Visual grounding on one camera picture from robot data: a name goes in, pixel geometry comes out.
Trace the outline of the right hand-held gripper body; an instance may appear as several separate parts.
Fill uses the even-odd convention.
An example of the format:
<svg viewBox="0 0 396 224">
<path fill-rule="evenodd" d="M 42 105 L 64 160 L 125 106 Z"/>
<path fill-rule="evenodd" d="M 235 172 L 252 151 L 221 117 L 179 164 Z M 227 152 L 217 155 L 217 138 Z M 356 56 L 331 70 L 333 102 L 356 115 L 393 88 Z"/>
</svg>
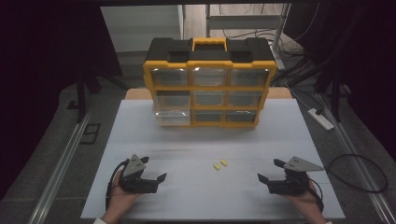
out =
<svg viewBox="0 0 396 224">
<path fill-rule="evenodd" d="M 310 188 L 308 172 L 323 171 L 324 168 L 313 162 L 306 161 L 293 156 L 289 161 L 285 161 L 282 168 L 285 172 L 284 180 L 270 180 L 268 187 L 272 194 L 298 196 Z"/>
</svg>

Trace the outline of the person's left hand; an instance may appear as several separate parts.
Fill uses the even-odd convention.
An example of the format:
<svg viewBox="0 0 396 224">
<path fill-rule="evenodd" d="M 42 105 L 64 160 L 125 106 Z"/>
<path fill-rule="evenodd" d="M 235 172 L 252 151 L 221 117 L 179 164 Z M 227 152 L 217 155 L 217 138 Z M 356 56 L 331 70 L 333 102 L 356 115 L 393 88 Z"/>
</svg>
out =
<svg viewBox="0 0 396 224">
<path fill-rule="evenodd" d="M 120 171 L 117 171 L 110 188 L 109 203 L 101 219 L 106 224 L 117 224 L 120 219 L 132 208 L 140 194 L 124 191 L 119 186 Z"/>
</svg>

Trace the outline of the grey metal desk frame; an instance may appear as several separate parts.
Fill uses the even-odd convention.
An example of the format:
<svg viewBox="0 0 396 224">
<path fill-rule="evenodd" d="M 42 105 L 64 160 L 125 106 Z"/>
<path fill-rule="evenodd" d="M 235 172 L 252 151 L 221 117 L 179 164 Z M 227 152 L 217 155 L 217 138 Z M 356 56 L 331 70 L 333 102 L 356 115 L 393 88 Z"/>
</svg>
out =
<svg viewBox="0 0 396 224">
<path fill-rule="evenodd" d="M 210 37 L 212 30 L 264 30 L 274 31 L 271 51 L 280 71 L 285 65 L 280 56 L 280 37 L 288 17 L 290 4 L 283 4 L 279 14 L 273 15 L 213 15 L 211 6 L 205 6 L 205 36 Z"/>
</svg>

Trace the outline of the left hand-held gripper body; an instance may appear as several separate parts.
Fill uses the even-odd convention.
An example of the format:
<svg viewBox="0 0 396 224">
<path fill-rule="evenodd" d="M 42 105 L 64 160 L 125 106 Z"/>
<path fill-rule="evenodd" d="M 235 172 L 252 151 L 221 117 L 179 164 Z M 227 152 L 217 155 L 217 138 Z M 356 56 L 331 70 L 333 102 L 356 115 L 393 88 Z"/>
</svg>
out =
<svg viewBox="0 0 396 224">
<path fill-rule="evenodd" d="M 126 191 L 133 194 L 156 193 L 158 190 L 157 180 L 143 179 L 146 164 L 143 163 L 136 154 L 128 160 L 126 167 L 121 171 L 119 185 Z"/>
</svg>

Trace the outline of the black floor socket plate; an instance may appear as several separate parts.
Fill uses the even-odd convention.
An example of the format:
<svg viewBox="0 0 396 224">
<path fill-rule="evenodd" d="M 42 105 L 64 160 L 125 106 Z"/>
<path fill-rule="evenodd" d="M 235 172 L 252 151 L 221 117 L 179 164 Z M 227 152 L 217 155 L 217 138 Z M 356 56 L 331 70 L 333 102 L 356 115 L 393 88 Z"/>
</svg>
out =
<svg viewBox="0 0 396 224">
<path fill-rule="evenodd" d="M 81 145 L 94 145 L 101 128 L 100 123 L 89 123 L 80 138 Z"/>
</svg>

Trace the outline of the white partition panel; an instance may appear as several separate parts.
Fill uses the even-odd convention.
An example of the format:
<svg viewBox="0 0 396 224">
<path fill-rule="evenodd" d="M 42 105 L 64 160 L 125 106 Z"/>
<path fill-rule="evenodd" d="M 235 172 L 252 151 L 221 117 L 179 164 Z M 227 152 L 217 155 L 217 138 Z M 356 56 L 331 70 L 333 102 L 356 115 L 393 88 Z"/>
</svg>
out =
<svg viewBox="0 0 396 224">
<path fill-rule="evenodd" d="M 155 37 L 182 37 L 181 5 L 101 7 L 116 52 L 148 50 Z"/>
</svg>

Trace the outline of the person's right hand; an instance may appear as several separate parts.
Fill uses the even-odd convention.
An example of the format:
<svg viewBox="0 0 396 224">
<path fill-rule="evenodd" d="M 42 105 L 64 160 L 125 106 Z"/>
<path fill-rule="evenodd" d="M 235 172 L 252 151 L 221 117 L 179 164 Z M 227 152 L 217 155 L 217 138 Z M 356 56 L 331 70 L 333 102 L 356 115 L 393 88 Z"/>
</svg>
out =
<svg viewBox="0 0 396 224">
<path fill-rule="evenodd" d="M 315 197 L 308 191 L 300 196 L 284 195 L 304 217 L 308 224 L 326 224 L 327 220 L 321 214 Z"/>
</svg>

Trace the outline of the yellow black drawer organizer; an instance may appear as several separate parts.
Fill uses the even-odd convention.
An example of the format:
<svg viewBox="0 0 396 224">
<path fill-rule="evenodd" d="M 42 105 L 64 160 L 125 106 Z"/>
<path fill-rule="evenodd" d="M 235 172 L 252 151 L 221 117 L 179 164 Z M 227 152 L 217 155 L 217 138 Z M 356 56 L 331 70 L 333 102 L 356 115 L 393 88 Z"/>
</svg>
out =
<svg viewBox="0 0 396 224">
<path fill-rule="evenodd" d="M 275 58 L 265 38 L 248 37 L 244 40 L 231 40 L 225 37 L 203 37 L 176 40 L 170 37 L 158 37 L 152 40 L 143 64 L 144 80 L 152 100 L 153 85 L 150 80 L 152 69 L 192 69 L 195 67 L 268 68 L 270 75 L 265 83 L 266 98 L 269 93 L 270 82 L 277 70 Z"/>
</svg>

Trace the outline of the dark curtain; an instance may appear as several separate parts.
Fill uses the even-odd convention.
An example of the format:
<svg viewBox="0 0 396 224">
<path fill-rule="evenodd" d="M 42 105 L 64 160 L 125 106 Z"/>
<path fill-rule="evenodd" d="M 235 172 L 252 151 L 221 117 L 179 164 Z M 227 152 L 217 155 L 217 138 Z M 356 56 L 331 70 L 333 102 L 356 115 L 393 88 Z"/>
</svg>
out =
<svg viewBox="0 0 396 224">
<path fill-rule="evenodd" d="M 284 33 L 315 64 L 329 59 L 348 35 L 315 89 L 326 90 L 332 76 L 339 76 L 354 112 L 396 155 L 396 0 L 303 0 L 291 5 Z"/>
<path fill-rule="evenodd" d="M 83 76 L 122 74 L 99 6 L 83 0 L 0 0 L 0 200 L 58 107 Z"/>
</svg>

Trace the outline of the black metal stand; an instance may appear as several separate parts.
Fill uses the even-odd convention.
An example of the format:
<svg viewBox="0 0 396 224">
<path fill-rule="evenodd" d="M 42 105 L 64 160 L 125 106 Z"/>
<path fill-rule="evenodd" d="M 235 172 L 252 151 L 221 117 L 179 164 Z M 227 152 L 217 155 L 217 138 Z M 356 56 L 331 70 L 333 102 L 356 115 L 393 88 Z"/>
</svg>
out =
<svg viewBox="0 0 396 224">
<path fill-rule="evenodd" d="M 98 77 L 104 78 L 123 90 L 130 89 L 130 86 L 125 82 L 122 82 L 97 67 L 78 69 L 76 73 L 78 100 L 71 101 L 67 107 L 68 109 L 76 109 L 78 111 L 77 123 L 81 123 L 87 113 L 85 88 L 88 88 L 88 91 L 93 94 L 98 94 L 102 89 Z"/>
<path fill-rule="evenodd" d="M 328 59 L 320 63 L 317 69 L 320 74 L 314 84 L 314 90 L 316 92 L 325 92 L 329 86 L 332 86 L 331 112 L 335 120 L 340 122 L 339 101 L 341 95 L 341 68 L 337 62 L 332 62 Z"/>
</svg>

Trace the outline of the white power strip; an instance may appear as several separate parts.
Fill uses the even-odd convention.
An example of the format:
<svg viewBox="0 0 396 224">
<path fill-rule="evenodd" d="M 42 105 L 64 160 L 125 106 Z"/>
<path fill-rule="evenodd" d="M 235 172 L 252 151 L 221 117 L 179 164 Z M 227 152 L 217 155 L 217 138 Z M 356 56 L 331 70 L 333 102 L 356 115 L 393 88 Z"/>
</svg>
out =
<svg viewBox="0 0 396 224">
<path fill-rule="evenodd" d="M 316 115 L 317 110 L 311 108 L 307 111 L 308 115 L 314 119 L 324 130 L 329 131 L 334 128 L 333 124 L 329 122 L 322 114 Z"/>
</svg>

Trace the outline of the set of clear plastic drawers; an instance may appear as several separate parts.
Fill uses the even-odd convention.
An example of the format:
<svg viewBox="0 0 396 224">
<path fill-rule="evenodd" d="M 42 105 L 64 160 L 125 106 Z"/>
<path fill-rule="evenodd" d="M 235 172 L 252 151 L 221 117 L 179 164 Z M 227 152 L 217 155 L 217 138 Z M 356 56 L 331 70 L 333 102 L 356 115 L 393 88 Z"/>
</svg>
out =
<svg viewBox="0 0 396 224">
<path fill-rule="evenodd" d="M 161 126 L 254 127 L 268 68 L 154 68 L 153 116 Z"/>
</svg>

